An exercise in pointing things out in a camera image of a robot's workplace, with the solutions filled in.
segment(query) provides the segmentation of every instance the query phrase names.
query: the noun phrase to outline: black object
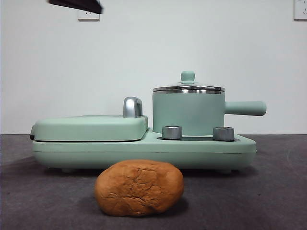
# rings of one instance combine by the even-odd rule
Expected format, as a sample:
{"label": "black object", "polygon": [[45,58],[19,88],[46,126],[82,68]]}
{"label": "black object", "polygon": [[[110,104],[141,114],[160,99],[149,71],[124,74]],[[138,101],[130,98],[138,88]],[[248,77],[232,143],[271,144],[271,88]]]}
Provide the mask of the black object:
{"label": "black object", "polygon": [[49,0],[50,4],[102,14],[103,7],[96,0]]}

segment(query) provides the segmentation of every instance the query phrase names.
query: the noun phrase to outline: silver knob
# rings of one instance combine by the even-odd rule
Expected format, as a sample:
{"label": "silver knob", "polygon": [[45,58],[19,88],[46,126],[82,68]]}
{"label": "silver knob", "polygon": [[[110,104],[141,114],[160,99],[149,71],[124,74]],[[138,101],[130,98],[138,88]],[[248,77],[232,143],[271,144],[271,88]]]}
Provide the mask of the silver knob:
{"label": "silver knob", "polygon": [[163,126],[162,138],[167,140],[181,140],[182,127],[181,126]]}
{"label": "silver knob", "polygon": [[219,141],[234,141],[234,128],[231,127],[214,127],[213,139]]}

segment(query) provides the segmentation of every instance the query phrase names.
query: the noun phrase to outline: bread loaf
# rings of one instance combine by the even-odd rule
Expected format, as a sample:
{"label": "bread loaf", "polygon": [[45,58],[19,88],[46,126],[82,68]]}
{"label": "bread loaf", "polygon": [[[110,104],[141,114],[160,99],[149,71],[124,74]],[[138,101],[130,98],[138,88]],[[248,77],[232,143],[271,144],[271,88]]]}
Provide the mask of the bread loaf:
{"label": "bread loaf", "polygon": [[183,194],[183,176],[170,163],[121,161],[104,170],[95,183],[101,209],[112,216],[162,213]]}

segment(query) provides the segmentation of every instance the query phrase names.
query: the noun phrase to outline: sandwich maker lid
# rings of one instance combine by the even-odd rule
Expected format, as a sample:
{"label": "sandwich maker lid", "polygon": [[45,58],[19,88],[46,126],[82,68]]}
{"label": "sandwich maker lid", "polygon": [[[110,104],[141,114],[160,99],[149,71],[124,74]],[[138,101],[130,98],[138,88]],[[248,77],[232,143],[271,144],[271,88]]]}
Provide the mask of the sandwich maker lid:
{"label": "sandwich maker lid", "polygon": [[147,116],[86,115],[39,120],[31,137],[43,142],[132,141],[141,139],[147,128]]}

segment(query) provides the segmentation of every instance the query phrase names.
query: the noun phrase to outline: mint green appliance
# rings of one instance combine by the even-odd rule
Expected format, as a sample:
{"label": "mint green appliance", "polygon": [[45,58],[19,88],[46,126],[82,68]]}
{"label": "mint green appliance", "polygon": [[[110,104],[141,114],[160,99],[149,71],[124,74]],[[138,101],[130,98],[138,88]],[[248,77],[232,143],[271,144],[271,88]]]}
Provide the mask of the mint green appliance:
{"label": "mint green appliance", "polygon": [[[172,89],[160,89],[167,93],[153,90],[153,129],[148,127],[142,102],[136,97],[124,100],[123,115],[37,121],[31,131],[36,160],[65,172],[108,168],[127,159],[166,161],[180,169],[223,172],[250,165],[256,154],[256,143],[234,134],[233,128],[224,127],[224,114],[263,115],[265,104],[227,104],[224,93],[212,92],[224,92],[223,88],[192,89],[189,87],[196,84],[194,73],[186,71],[182,76],[185,86],[175,89],[175,93],[169,92]],[[197,110],[201,105],[206,109]]]}

